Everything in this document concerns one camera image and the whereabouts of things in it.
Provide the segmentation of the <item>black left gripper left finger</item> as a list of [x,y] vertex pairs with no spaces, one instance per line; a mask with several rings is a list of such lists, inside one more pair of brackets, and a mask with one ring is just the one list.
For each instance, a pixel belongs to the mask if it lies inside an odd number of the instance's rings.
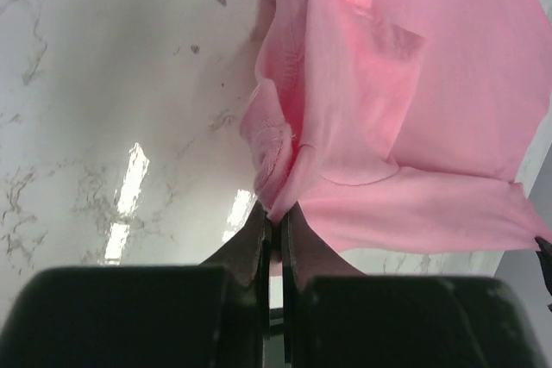
[[260,205],[199,265],[60,267],[8,317],[11,367],[262,367],[271,227]]

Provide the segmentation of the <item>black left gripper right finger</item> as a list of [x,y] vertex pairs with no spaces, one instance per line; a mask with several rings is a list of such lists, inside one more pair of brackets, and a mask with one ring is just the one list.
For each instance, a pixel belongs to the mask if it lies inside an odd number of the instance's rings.
[[539,346],[494,278],[366,275],[308,225],[281,222],[285,360],[294,367],[536,367]]

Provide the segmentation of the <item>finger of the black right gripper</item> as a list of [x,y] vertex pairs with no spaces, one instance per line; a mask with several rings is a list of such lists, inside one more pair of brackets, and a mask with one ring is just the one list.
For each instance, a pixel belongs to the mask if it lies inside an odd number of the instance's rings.
[[539,247],[539,252],[542,256],[552,255],[552,244],[545,240],[543,237],[537,236],[535,241]]

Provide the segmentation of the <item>pink t shirt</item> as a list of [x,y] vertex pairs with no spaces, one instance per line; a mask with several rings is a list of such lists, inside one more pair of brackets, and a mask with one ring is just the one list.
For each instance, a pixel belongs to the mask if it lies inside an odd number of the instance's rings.
[[273,222],[335,249],[533,249],[516,180],[551,94],[539,0],[275,0],[240,133]]

